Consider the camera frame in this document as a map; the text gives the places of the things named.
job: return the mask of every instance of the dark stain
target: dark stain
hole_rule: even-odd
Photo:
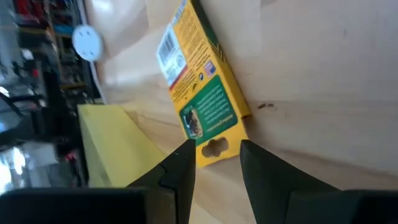
[[[261,7],[268,6],[276,1],[278,1],[278,0],[261,0],[260,6]]]
[[[257,108],[258,109],[263,109],[263,108],[265,108],[267,106],[267,104],[266,103],[263,103],[263,104],[261,104],[260,106],[258,106]]]
[[[273,103],[263,103],[259,105],[257,108],[258,109],[263,109],[263,108],[274,108],[275,105]]]

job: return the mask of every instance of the product box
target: product box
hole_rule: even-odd
[[[237,156],[250,112],[199,1],[183,0],[156,55],[198,166]]]

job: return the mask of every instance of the wood grain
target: wood grain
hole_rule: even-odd
[[[86,0],[120,104],[165,152],[184,141],[155,51],[179,0]],[[398,187],[398,2],[202,0],[250,138],[341,189]],[[192,223],[254,223],[237,158],[197,171]]]

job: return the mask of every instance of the shelf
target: shelf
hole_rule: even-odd
[[[35,28],[21,28],[21,27],[16,27],[16,26],[0,26],[0,29],[4,30],[17,30],[19,32],[26,32],[30,34],[45,34],[46,30],[42,29],[35,29]],[[65,38],[72,38],[72,35],[68,34],[57,34],[55,33],[56,37],[65,37]]]
[[[71,90],[86,87],[86,83],[61,84],[61,90]]]
[[[57,35],[55,33],[55,29],[54,29],[54,25],[53,25],[53,21],[52,21],[52,14],[51,14],[51,7],[50,7],[49,0],[44,1],[44,11],[47,15],[47,19],[48,19],[49,26],[50,26],[50,30],[49,30],[50,36],[53,38],[53,42],[55,43],[55,46],[57,46],[57,48],[58,48]],[[59,55],[57,56],[57,67],[58,67],[59,75],[62,76],[62,66],[60,63]]]

